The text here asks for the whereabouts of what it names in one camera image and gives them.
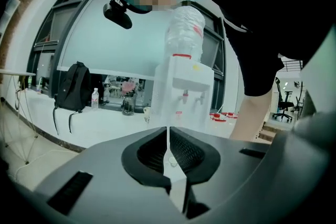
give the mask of black shirt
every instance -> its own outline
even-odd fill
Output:
[[[227,20],[248,29],[241,33],[224,23],[249,96],[271,89],[276,72],[283,67],[278,54],[304,60],[315,53],[331,27],[336,6],[335,0],[213,1]],[[256,87],[261,81],[263,86]]]

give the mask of small water bottle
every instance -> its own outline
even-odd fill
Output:
[[[204,26],[204,16],[196,8],[178,7],[165,33],[165,57],[181,56],[200,62]]]
[[[33,78],[31,76],[28,77],[28,89],[31,89],[32,88],[32,85],[31,85],[31,81],[33,80]]]
[[[98,88],[95,88],[92,96],[91,96],[91,107],[94,109],[98,108],[98,102],[99,102],[99,93],[98,93]]]

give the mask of black backpack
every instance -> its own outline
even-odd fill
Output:
[[[74,63],[66,73],[64,81],[55,94],[55,108],[53,110],[54,124],[55,110],[58,108],[74,110],[75,112],[69,116],[69,130],[71,132],[71,117],[76,112],[81,113],[87,104],[92,93],[91,76],[89,69],[82,63]]]

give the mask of office chair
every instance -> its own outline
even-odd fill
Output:
[[[283,102],[282,95],[281,95],[281,89],[280,89],[280,80],[278,78],[275,78],[275,83],[277,84],[278,91],[279,91],[279,103],[278,103],[278,108],[280,110],[283,110],[282,113],[276,113],[273,114],[273,118],[281,117],[281,120],[285,117],[287,118],[287,122],[292,121],[293,117],[290,115],[285,114],[285,109],[287,108],[292,108],[294,104],[292,102],[288,102],[288,97],[290,94],[292,94],[292,91],[285,91],[286,93],[286,98],[285,101]]]

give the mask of red label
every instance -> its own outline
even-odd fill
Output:
[[[198,33],[201,37],[203,37],[202,31],[196,25],[194,25],[194,31]]]

